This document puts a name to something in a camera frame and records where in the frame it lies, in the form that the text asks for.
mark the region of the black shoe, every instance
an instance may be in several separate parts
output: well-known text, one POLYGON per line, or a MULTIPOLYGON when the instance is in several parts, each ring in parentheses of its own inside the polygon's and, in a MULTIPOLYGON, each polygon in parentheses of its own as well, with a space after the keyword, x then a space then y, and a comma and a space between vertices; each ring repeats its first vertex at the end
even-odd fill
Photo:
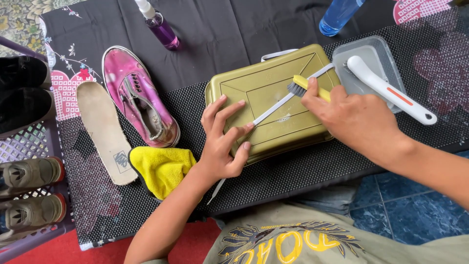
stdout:
POLYGON ((46 62, 29 56, 0 58, 0 91, 22 87, 51 87, 51 73, 46 62))
POLYGON ((51 91, 37 88, 0 91, 0 140, 54 116, 51 91))

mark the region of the black rubber mat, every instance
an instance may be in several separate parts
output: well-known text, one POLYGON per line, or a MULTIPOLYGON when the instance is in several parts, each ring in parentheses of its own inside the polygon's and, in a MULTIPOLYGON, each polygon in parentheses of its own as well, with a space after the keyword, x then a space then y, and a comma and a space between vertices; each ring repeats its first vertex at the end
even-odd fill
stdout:
MULTIPOLYGON (((327 55, 346 42, 378 35, 394 56, 407 94, 437 114, 436 125, 423 126, 405 113, 396 115, 399 127, 410 137, 436 148, 461 146, 469 138, 469 40, 456 10, 401 26, 348 39, 324 47, 327 55)), ((205 107, 200 83, 161 94, 164 104, 181 127, 177 147, 201 155, 205 135, 200 117, 205 107)), ((121 126, 132 147, 144 145, 136 130, 120 115, 121 126)), ((139 181, 115 186, 107 177, 80 117, 59 121, 70 192, 81 245, 93 246, 134 234, 158 205, 139 181)), ((246 167, 241 176, 228 179, 208 202, 214 187, 193 216, 216 215, 271 200, 318 189, 321 186, 381 171, 368 159, 336 140, 274 156, 246 167)))

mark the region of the pink sneaker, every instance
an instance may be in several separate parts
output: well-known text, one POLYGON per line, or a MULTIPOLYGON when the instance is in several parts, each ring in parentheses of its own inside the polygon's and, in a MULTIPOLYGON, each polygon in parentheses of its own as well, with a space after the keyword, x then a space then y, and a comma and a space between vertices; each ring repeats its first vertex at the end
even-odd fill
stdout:
POLYGON ((137 56, 113 46, 104 52, 102 67, 107 92, 145 143, 154 148, 174 147, 181 135, 179 126, 137 56))

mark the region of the white spray nozzle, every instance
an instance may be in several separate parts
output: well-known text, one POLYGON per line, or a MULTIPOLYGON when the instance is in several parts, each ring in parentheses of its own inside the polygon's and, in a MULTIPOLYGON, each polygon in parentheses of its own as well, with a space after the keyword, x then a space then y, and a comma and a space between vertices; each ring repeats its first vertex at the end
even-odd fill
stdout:
POLYGON ((155 9, 150 5, 147 0, 135 0, 140 12, 145 18, 153 18, 155 16, 155 9))

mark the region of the yellow microfiber towel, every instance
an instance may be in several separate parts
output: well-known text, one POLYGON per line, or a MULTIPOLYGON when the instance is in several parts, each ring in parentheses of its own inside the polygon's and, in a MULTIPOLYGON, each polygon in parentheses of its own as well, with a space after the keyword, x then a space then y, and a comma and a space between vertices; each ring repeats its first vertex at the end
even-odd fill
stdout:
POLYGON ((196 164, 188 149, 152 147, 133 148, 129 162, 146 189, 158 200, 164 200, 196 164))

